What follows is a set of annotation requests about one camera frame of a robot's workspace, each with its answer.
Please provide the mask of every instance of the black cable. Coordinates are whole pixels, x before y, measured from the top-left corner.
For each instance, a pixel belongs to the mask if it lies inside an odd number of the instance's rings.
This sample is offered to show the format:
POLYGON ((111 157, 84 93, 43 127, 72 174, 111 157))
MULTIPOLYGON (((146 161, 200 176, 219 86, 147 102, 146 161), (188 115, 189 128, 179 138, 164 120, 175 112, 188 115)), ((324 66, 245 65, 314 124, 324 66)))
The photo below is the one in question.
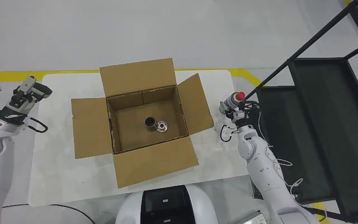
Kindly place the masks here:
POLYGON ((229 141, 231 140, 231 136, 230 136, 230 138, 229 138, 228 140, 224 140, 223 137, 222 137, 224 127, 227 127, 227 125, 223 125, 222 130, 220 131, 220 139, 221 139, 223 142, 229 142, 229 141))
POLYGON ((69 208, 69 209, 72 209, 72 210, 75 210, 77 212, 80 212, 82 213, 84 216, 86 216, 93 224, 95 224, 95 222, 87 215, 85 214, 84 212, 82 212, 81 210, 78 210, 76 208, 73 208, 73 207, 70 207, 70 206, 64 206, 63 204, 50 204, 49 206, 58 206, 58 207, 64 207, 64 208, 69 208))
MULTIPOLYGON (((11 206, 4 206, 2 208, 10 208, 10 207, 17 207, 17 206, 29 206, 29 204, 13 204, 11 206)), ((70 206, 64 206, 63 204, 49 204, 49 206, 58 206, 58 207, 64 207, 64 208, 69 208, 69 209, 75 210, 75 211, 83 214, 84 216, 86 216, 92 222, 92 224, 95 224, 95 222, 87 214, 85 214, 84 212, 82 212, 81 210, 78 210, 76 208, 73 208, 70 206)))
POLYGON ((29 204, 13 204, 11 206, 4 206, 2 208, 16 207, 16 206, 28 206, 29 204))
POLYGON ((319 220, 319 222, 322 222, 323 220, 325 220, 327 218, 327 216, 324 216, 321 220, 319 220))
POLYGON ((34 128, 33 126, 31 125, 28 125, 28 128, 38 132, 38 133, 45 133, 49 128, 44 124, 42 123, 41 121, 35 119, 35 118, 30 118, 30 120, 33 120, 34 122, 37 122, 39 123, 42 127, 44 127, 44 130, 37 130, 36 128, 34 128))

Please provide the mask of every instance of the box flap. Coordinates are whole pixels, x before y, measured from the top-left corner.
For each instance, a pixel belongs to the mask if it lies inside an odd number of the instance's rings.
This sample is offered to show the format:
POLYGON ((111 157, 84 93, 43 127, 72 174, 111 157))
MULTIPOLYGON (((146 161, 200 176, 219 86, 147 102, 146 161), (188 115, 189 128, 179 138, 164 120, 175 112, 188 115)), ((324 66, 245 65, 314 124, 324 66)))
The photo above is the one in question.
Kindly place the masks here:
POLYGON ((214 126, 208 102, 202 89, 199 74, 178 85, 180 101, 184 110, 189 134, 195 134, 214 126))
POLYGON ((114 155, 113 161, 118 188, 199 164, 190 137, 114 155))
POLYGON ((112 153, 105 98, 71 99, 75 158, 112 153))
POLYGON ((176 85, 171 58, 100 68, 106 96, 176 85))

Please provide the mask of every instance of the red cap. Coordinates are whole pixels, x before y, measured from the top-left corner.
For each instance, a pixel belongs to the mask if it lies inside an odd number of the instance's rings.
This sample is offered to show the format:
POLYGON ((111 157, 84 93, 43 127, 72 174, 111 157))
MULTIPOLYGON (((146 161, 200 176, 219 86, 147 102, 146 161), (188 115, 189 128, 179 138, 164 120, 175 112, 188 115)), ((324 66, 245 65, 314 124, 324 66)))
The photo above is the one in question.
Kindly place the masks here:
POLYGON ((242 101, 245 99, 245 93, 244 92, 238 92, 236 95, 235 95, 235 98, 238 100, 238 101, 242 101))

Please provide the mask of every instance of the small metal cylinder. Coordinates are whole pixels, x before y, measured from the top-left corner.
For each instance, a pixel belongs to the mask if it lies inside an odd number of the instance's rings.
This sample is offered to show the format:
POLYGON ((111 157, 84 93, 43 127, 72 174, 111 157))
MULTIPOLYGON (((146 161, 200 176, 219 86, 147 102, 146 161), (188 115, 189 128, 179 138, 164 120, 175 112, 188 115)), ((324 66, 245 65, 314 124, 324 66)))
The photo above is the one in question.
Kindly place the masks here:
POLYGON ((150 130, 157 130, 158 123, 154 117, 149 116, 144 120, 145 126, 150 130))

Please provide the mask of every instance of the black strap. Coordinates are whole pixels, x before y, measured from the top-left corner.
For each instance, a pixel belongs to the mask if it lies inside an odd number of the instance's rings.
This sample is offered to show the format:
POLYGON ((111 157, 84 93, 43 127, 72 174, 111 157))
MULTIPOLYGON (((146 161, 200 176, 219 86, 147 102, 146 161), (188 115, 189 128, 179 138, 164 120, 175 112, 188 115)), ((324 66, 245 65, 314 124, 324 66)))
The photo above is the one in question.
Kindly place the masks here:
POLYGON ((37 129, 34 128, 33 126, 28 125, 28 127, 29 127, 30 129, 32 129, 32 130, 34 130, 34 131, 36 131, 36 132, 38 132, 38 133, 45 133, 45 132, 49 129, 44 123, 42 123, 41 121, 39 121, 39 120, 37 120, 37 119, 35 119, 35 118, 30 118, 30 120, 33 120, 33 121, 35 121, 35 122, 41 124, 41 125, 45 128, 45 130, 37 130, 37 129))

